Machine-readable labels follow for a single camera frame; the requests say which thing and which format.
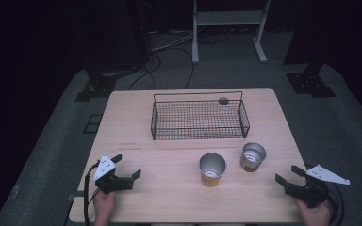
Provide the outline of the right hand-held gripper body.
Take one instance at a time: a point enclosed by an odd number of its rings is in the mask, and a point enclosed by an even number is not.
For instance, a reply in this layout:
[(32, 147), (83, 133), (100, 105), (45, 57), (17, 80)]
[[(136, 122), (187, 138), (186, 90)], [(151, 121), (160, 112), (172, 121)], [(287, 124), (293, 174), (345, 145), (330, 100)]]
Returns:
[(321, 202), (329, 197), (329, 188), (327, 183), (348, 185), (350, 181), (332, 171), (317, 165), (305, 171), (305, 184), (295, 185), (286, 182), (284, 191), (286, 195), (302, 200), (307, 203), (309, 208), (317, 207)]

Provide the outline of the dark equipment stand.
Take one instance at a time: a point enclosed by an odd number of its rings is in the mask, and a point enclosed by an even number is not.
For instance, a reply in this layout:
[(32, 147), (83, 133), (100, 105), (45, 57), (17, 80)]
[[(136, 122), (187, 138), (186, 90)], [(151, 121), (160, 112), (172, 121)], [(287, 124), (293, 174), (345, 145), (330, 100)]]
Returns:
[(85, 68), (92, 73), (128, 73), (147, 58), (140, 0), (91, 0), (90, 55)]

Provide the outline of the silver cup with brown label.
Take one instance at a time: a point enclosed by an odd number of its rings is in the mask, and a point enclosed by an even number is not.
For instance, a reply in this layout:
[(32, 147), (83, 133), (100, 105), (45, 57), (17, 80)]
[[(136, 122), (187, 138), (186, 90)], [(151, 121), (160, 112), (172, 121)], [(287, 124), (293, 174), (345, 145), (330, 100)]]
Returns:
[(258, 170), (262, 162), (266, 159), (266, 150), (258, 143), (249, 142), (242, 148), (239, 164), (247, 172)]

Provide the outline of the black wire mesh basket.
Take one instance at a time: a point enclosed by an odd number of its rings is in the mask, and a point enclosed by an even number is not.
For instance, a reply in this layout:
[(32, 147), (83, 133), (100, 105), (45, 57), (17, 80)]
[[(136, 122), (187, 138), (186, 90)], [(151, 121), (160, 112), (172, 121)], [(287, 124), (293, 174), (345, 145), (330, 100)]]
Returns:
[[(218, 100), (225, 97), (228, 105)], [(247, 138), (243, 92), (164, 93), (153, 96), (153, 140)]]

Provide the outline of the yellow paper cup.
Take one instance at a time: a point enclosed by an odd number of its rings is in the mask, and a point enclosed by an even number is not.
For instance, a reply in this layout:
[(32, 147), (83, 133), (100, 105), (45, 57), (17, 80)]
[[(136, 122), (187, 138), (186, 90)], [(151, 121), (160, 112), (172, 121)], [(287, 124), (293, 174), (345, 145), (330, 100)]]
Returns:
[(217, 153), (206, 153), (199, 160), (202, 184), (207, 187), (216, 186), (226, 170), (224, 158)]

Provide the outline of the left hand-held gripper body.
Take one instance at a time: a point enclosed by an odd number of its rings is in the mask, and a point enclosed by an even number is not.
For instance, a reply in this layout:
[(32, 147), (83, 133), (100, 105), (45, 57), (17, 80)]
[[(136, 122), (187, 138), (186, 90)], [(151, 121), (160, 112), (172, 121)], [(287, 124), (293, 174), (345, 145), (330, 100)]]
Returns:
[(105, 194), (113, 191), (132, 190), (134, 180), (131, 177), (119, 177), (115, 174), (114, 164), (107, 155), (103, 155), (93, 177), (95, 185)]

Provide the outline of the black stand base plate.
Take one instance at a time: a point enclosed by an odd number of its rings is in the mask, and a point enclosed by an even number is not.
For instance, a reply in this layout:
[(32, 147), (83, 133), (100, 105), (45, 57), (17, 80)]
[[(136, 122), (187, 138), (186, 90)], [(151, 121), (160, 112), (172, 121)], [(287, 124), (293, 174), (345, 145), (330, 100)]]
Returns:
[(76, 102), (87, 102), (91, 98), (109, 97), (113, 92), (118, 77), (116, 75), (103, 76), (100, 73), (89, 74), (84, 88), (77, 93)]
[(312, 62), (303, 72), (287, 73), (287, 78), (297, 94), (310, 94), (315, 98), (335, 97), (332, 89), (320, 78), (322, 62)]

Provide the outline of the person's right hand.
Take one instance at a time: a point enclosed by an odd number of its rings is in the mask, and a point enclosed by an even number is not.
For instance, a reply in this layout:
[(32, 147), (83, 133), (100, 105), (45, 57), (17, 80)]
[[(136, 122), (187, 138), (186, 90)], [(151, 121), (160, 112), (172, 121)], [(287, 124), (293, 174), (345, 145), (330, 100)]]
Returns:
[(329, 226), (332, 217), (329, 201), (325, 200), (315, 208), (308, 208), (306, 202), (299, 199), (295, 203), (305, 226)]

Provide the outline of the person's left hand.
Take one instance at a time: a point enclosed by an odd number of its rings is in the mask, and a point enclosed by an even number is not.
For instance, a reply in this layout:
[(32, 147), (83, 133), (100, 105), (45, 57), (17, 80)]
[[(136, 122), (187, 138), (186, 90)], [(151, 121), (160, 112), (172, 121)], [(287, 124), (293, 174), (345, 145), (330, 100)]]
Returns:
[(105, 194), (101, 190), (96, 191), (93, 198), (95, 226), (108, 226), (115, 207), (115, 197), (115, 192)]

